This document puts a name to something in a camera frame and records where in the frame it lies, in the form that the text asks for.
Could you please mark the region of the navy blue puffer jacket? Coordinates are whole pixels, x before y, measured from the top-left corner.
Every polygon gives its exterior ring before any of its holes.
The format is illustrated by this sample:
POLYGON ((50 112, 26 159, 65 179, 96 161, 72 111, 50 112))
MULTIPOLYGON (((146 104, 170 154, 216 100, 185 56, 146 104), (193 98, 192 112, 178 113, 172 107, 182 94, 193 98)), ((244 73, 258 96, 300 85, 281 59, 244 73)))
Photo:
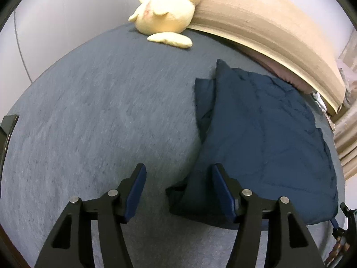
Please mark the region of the navy blue puffer jacket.
POLYGON ((195 80, 201 148, 192 170, 166 190, 172 214, 235 229, 222 211, 212 167, 220 163, 243 188, 264 199, 288 197, 307 225, 338 212, 336 171, 312 110, 290 84, 230 68, 195 80))

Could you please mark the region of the grey bed sheet mattress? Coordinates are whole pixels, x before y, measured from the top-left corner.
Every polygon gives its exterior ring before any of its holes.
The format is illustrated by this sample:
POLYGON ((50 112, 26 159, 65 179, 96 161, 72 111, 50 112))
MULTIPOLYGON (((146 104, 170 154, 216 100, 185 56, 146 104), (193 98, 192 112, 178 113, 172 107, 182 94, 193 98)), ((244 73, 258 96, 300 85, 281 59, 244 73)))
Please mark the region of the grey bed sheet mattress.
POLYGON ((135 166, 148 171, 123 225, 134 267, 225 267, 236 231, 173 215, 166 188, 200 149, 194 83, 216 62, 269 75, 228 41, 188 31, 193 47, 148 42, 132 25, 110 30, 48 68, 11 109, 18 121, 4 161, 1 225, 30 266, 70 197, 99 198, 135 166))

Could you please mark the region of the beige patterned curtain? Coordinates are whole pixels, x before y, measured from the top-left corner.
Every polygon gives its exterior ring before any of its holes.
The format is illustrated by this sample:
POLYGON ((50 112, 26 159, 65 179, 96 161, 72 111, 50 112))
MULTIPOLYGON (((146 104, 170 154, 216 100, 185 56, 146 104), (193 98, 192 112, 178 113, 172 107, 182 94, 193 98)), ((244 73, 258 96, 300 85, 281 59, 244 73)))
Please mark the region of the beige patterned curtain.
POLYGON ((337 63, 346 93, 342 109, 333 117, 334 140, 347 180, 356 175, 356 30, 352 31, 337 63))

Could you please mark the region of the white crumpled cloth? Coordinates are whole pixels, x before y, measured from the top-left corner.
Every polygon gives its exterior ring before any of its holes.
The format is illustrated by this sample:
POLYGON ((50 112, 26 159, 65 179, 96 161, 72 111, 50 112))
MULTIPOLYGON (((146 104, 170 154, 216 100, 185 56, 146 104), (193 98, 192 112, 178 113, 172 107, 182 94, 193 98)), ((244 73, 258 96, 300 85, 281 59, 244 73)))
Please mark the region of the white crumpled cloth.
POLYGON ((316 102, 316 104, 318 105, 318 107, 320 107, 321 111, 324 113, 324 114, 327 114, 327 106, 326 104, 324 103, 320 93, 318 93, 317 91, 313 92, 312 93, 312 97, 314 99, 314 101, 316 102))

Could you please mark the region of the yellow Pikachu plush toy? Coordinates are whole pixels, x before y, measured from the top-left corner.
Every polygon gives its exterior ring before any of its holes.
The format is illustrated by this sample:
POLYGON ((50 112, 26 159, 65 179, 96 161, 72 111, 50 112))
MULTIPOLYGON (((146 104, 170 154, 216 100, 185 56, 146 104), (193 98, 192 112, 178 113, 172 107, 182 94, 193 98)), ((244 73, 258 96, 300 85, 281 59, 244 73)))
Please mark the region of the yellow Pikachu plush toy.
POLYGON ((139 0, 128 18, 150 42, 187 49, 191 39, 182 34, 188 28, 201 0, 139 0))

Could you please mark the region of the beige woven bamboo mat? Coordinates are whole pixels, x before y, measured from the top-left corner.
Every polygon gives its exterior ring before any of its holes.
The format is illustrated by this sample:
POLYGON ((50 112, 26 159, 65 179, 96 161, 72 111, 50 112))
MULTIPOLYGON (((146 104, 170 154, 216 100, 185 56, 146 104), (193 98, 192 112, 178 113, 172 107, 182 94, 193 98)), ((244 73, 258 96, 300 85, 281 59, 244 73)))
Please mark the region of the beige woven bamboo mat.
POLYGON ((291 70, 339 112, 346 87, 332 44, 289 0, 202 0, 190 29, 249 47, 291 70))

